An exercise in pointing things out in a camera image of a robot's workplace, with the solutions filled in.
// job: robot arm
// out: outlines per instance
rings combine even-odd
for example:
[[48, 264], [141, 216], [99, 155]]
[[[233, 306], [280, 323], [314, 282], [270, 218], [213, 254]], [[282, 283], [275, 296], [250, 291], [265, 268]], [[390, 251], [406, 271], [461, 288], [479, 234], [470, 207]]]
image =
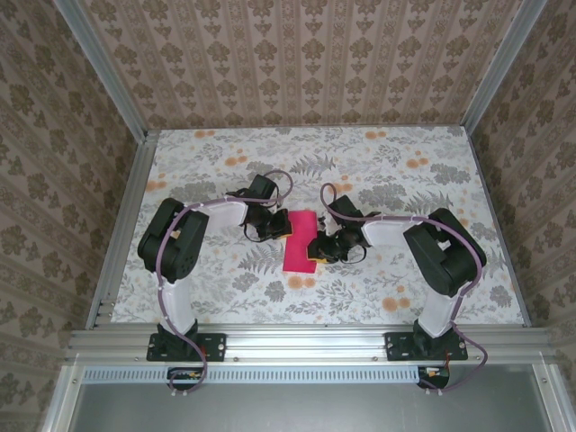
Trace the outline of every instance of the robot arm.
[[[451, 332], [458, 299], [466, 283], [472, 281], [478, 271], [468, 248], [452, 234], [428, 223], [416, 223], [410, 218], [366, 220], [378, 213], [373, 212], [364, 217], [346, 195], [328, 207], [332, 210], [335, 223], [341, 228], [332, 234], [319, 231], [318, 237], [308, 247], [309, 258], [323, 263], [346, 262], [348, 252], [354, 246], [365, 250], [370, 247], [408, 244], [431, 288], [424, 309], [414, 323], [412, 340], [416, 352], [413, 354], [423, 358], [444, 356], [446, 340], [455, 339]], [[338, 214], [359, 220], [342, 219]], [[438, 209], [428, 219], [455, 231], [472, 246], [481, 265], [486, 265], [486, 255], [478, 243], [449, 210]]]
[[[263, 175], [257, 175], [249, 188], [228, 193], [241, 199], [270, 200], [277, 185]], [[138, 245], [138, 255], [152, 274], [156, 272], [158, 251], [174, 218], [185, 208], [182, 202], [165, 199], [159, 206]], [[271, 212], [269, 208], [253, 202], [228, 201], [206, 202], [189, 211], [175, 226], [162, 254], [161, 274], [166, 279], [162, 287], [162, 300], [172, 324], [182, 334], [195, 325], [196, 318], [190, 306], [188, 290], [183, 281], [194, 269], [205, 234], [226, 227], [251, 225], [256, 229], [258, 241], [278, 239], [292, 233], [288, 211]], [[167, 331], [172, 329], [162, 322]]]

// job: orange flower pattern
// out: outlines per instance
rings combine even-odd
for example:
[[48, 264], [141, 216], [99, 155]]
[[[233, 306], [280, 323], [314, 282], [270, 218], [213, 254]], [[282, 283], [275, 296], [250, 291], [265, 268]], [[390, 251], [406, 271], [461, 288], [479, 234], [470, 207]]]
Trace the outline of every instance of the orange flower pattern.
[[[414, 167], [407, 168], [409, 161]], [[154, 187], [142, 201], [112, 320], [159, 318], [156, 283], [136, 247], [163, 199], [206, 201], [275, 167], [294, 179], [284, 203], [290, 210], [325, 215], [319, 200], [325, 182], [334, 182], [364, 213], [428, 214], [448, 207], [466, 220], [488, 255], [481, 286], [465, 300], [458, 320], [522, 322], [516, 295], [503, 282], [511, 280], [508, 263], [459, 127], [162, 131], [148, 178]], [[274, 180], [285, 190], [284, 178]], [[360, 254], [353, 250], [351, 259]], [[318, 265], [316, 274], [283, 273], [283, 261], [283, 240], [252, 243], [238, 228], [207, 235], [186, 281], [194, 313], [200, 321], [222, 323], [399, 324], [418, 316], [428, 290], [406, 247], [375, 247], [360, 264]]]

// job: gray panel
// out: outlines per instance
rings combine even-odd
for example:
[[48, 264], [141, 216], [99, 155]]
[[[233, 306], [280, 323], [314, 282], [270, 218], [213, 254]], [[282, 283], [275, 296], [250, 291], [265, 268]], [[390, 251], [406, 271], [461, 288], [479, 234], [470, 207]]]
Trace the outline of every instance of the gray panel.
[[486, 367], [443, 396], [414, 384], [213, 384], [186, 397], [165, 385], [110, 384], [83, 386], [76, 406], [76, 432], [551, 430], [527, 365]]

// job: metal rail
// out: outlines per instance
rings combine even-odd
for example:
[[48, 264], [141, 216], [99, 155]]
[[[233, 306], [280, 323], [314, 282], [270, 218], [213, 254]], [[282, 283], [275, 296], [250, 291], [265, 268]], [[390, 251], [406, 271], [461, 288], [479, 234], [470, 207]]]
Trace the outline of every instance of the metal rail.
[[[92, 306], [86, 320], [87, 329], [92, 328], [102, 316], [103, 312], [100, 311], [100, 307], [103, 301], [115, 299], [116, 295], [118, 295], [159, 136], [160, 132], [158, 130], [150, 131], [146, 141], [138, 146], [136, 150], [136, 156], [132, 163], [126, 189], [124, 190], [116, 224], [110, 238], [110, 246], [102, 265]], [[112, 316], [112, 310], [106, 312], [106, 317], [109, 320], [110, 317], [108, 315]]]
[[[489, 352], [489, 364], [551, 363], [554, 352], [543, 328], [520, 326], [461, 326]], [[284, 326], [201, 325], [201, 332], [226, 333], [227, 363], [238, 365], [437, 365], [438, 362], [389, 362], [384, 333], [410, 331], [410, 326]], [[108, 324], [72, 334], [67, 364], [135, 365], [146, 362], [154, 324]], [[480, 351], [468, 346], [467, 364], [480, 360]], [[182, 365], [182, 363], [159, 363]]]

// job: robotic arm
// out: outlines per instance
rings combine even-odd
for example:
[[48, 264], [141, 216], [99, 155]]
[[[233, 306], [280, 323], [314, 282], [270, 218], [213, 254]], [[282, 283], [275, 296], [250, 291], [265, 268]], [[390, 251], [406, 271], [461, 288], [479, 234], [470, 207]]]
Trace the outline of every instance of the robotic arm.
[[271, 210], [281, 203], [280, 196], [272, 198], [277, 190], [277, 184], [267, 175], [256, 175], [250, 187], [227, 193], [219, 200], [196, 204], [189, 211], [185, 211], [182, 202], [173, 198], [167, 198], [160, 204], [138, 245], [138, 255], [146, 269], [158, 277], [159, 264], [161, 276], [158, 279], [163, 282], [159, 293], [160, 305], [166, 311], [163, 311], [165, 317], [158, 326], [154, 344], [154, 351], [159, 354], [152, 353], [152, 357], [186, 358], [194, 354], [188, 344], [178, 338], [180, 334], [194, 343], [198, 340], [197, 319], [190, 305], [189, 292], [182, 285], [197, 263], [205, 234], [226, 227], [243, 226], [248, 237], [248, 225], [254, 227], [258, 235], [258, 239], [251, 241], [279, 239], [292, 234], [288, 211]]
[[378, 216], [378, 212], [363, 216], [346, 195], [331, 204], [322, 201], [339, 229], [319, 231], [308, 246], [309, 259], [346, 263], [356, 246], [363, 248], [365, 256], [372, 246], [408, 244], [431, 288], [413, 333], [387, 344], [388, 358], [437, 360], [446, 358], [446, 350], [457, 351], [461, 340], [454, 329], [455, 315], [464, 290], [472, 285], [467, 283], [479, 279], [486, 265], [485, 253], [460, 221], [448, 209], [438, 209], [427, 218]]
[[[159, 281], [158, 300], [164, 315], [162, 325], [158, 325], [158, 334], [150, 339], [149, 361], [200, 358], [204, 362], [200, 383], [205, 376], [206, 359], [223, 360], [223, 353], [219, 352], [222, 348], [210, 347], [208, 341], [224, 341], [226, 335], [197, 333], [197, 319], [190, 305], [189, 292], [179, 285], [196, 265], [206, 233], [244, 226], [248, 237], [247, 226], [251, 225], [258, 235], [258, 240], [249, 238], [251, 241], [279, 239], [292, 234], [288, 211], [270, 210], [274, 204], [279, 207], [281, 200], [290, 193], [291, 178], [290, 181], [289, 191], [275, 199], [272, 198], [278, 189], [275, 182], [267, 175], [257, 175], [249, 188], [227, 193], [219, 200], [189, 207], [172, 198], [161, 203], [138, 247], [145, 267], [156, 274]], [[480, 280], [486, 256], [458, 219], [447, 209], [438, 209], [428, 217], [378, 216], [379, 212], [364, 216], [345, 195], [338, 199], [334, 195], [333, 203], [326, 204], [322, 193], [327, 186], [332, 185], [322, 186], [320, 199], [339, 229], [333, 233], [320, 230], [308, 246], [309, 259], [328, 264], [348, 262], [348, 252], [355, 246], [362, 247], [365, 256], [372, 246], [408, 244], [431, 287], [413, 331], [384, 335], [388, 359], [443, 360], [446, 353], [454, 354], [455, 360], [466, 359], [464, 340], [473, 342], [457, 330], [454, 319], [463, 296]]]

